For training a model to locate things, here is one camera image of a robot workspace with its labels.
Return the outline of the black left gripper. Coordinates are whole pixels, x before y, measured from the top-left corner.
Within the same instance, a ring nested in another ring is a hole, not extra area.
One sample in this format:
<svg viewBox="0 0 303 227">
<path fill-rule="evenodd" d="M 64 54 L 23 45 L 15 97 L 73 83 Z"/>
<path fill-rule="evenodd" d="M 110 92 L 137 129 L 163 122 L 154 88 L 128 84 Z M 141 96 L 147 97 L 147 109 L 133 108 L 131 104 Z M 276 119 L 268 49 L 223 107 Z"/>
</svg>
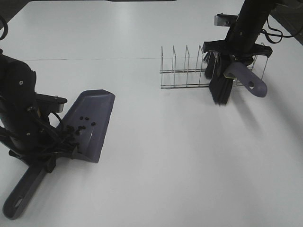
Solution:
<svg viewBox="0 0 303 227">
<path fill-rule="evenodd" d="M 0 128 L 0 142 L 9 148 L 9 155 L 27 165 L 44 163 L 46 173 L 56 167 L 56 159 L 71 158 L 78 153 L 78 147 L 65 141 L 64 128 L 49 124 L 8 124 Z"/>
</svg>

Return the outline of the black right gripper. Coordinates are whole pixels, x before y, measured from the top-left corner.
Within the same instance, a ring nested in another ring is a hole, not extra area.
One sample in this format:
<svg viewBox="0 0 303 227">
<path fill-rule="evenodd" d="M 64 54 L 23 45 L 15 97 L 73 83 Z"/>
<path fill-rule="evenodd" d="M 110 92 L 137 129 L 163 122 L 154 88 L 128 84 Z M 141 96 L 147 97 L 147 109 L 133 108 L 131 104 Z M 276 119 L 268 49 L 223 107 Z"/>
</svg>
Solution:
<svg viewBox="0 0 303 227">
<path fill-rule="evenodd" d="M 222 40 L 205 41 L 202 46 L 204 53 L 217 52 L 239 58 L 250 58 L 255 55 L 270 57 L 273 50 L 269 46 L 256 44 L 256 40 L 264 26 L 258 24 L 224 23 L 228 27 L 227 35 Z"/>
</svg>

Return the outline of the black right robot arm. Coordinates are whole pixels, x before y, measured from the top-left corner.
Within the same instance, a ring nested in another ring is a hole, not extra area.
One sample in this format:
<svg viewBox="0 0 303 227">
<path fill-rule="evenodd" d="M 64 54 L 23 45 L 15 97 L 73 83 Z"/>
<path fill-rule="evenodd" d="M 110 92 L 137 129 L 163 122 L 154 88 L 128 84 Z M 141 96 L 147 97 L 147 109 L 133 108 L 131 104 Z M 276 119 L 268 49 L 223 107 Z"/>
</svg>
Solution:
<svg viewBox="0 0 303 227">
<path fill-rule="evenodd" d="M 222 40 L 204 42 L 203 52 L 221 53 L 247 66 L 253 63 L 254 56 L 269 57 L 272 49 L 256 44 L 256 40 L 276 5 L 275 0 L 246 0 L 238 15 L 216 14 L 214 25 L 229 30 Z"/>
</svg>

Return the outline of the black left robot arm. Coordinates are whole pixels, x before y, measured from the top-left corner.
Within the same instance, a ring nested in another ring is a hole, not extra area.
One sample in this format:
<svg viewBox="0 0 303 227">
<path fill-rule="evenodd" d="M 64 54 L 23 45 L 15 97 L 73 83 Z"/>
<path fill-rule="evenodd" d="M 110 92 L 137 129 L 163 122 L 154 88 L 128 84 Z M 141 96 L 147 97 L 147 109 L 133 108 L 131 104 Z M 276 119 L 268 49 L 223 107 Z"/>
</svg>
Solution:
<svg viewBox="0 0 303 227">
<path fill-rule="evenodd" d="M 36 72 L 23 61 L 0 55 L 0 142 L 9 155 L 51 173 L 58 157 L 68 157 L 76 144 L 66 141 L 64 124 L 56 128 L 49 115 L 63 111 L 67 99 L 35 91 Z"/>
</svg>

